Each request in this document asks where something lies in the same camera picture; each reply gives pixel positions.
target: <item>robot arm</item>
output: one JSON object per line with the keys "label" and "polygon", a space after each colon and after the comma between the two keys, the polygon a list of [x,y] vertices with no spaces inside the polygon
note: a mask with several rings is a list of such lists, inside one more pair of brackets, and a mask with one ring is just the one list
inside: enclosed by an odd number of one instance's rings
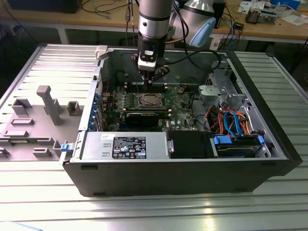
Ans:
{"label": "robot arm", "polygon": [[[145,88],[169,72],[168,68],[159,66],[158,62],[164,56],[169,24],[176,28],[173,39],[181,40],[183,37],[179,17],[175,12],[171,13],[172,2],[173,0],[140,0],[136,60]],[[189,27],[189,45],[203,46],[216,22],[213,17],[213,0],[190,0],[180,13]]]}

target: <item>cpu socket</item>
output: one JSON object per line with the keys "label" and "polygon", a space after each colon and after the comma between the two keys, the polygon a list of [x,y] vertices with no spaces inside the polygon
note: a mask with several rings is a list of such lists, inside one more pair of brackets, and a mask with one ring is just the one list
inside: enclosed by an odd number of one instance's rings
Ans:
{"label": "cpu socket", "polygon": [[140,108],[162,108],[162,94],[140,94],[139,97]]}

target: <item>wooden workbench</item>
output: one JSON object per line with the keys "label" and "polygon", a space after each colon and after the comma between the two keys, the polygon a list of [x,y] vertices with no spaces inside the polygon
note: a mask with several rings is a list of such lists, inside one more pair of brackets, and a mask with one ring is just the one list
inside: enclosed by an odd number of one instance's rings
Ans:
{"label": "wooden workbench", "polygon": [[[95,0],[96,5],[111,3],[111,0]],[[107,10],[120,5],[125,5],[126,0],[119,0],[111,6],[103,6],[100,10]],[[277,19],[274,25],[270,24],[247,24],[245,23],[244,13],[238,13],[238,6],[241,0],[227,0],[228,8],[235,21],[244,24],[241,39],[247,40],[263,40],[263,41],[280,41],[303,43],[308,38],[308,24],[295,26],[282,19]],[[53,13],[53,12],[37,12],[37,11],[16,11],[12,10],[7,4],[10,12],[15,18],[25,26],[40,26],[57,28],[62,43],[68,43],[65,33],[66,29],[83,29],[83,30],[101,30],[101,31],[125,31],[125,12],[126,7],[113,10],[108,14],[111,19],[100,16],[96,13],[89,13],[81,8],[76,14]],[[84,6],[86,9],[93,11],[92,2]],[[308,7],[300,6],[300,11],[308,11]],[[4,10],[0,9],[0,20],[2,24],[16,25],[16,22]],[[138,28],[138,7],[134,4],[134,20],[135,27]],[[212,37],[219,41],[229,33],[229,29],[225,22],[221,22],[218,29],[214,29]]]}

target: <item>motherboard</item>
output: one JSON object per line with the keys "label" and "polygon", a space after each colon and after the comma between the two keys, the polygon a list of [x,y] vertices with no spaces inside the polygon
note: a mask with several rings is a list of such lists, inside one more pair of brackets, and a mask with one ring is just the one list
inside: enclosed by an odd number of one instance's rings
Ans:
{"label": "motherboard", "polygon": [[181,85],[126,84],[102,93],[93,118],[97,131],[197,130],[191,113],[193,91]]}

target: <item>power supply label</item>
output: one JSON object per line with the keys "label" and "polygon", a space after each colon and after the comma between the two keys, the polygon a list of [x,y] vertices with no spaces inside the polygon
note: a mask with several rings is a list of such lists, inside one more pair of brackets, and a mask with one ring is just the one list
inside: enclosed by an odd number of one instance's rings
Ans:
{"label": "power supply label", "polygon": [[113,159],[146,159],[145,137],[114,137]]}

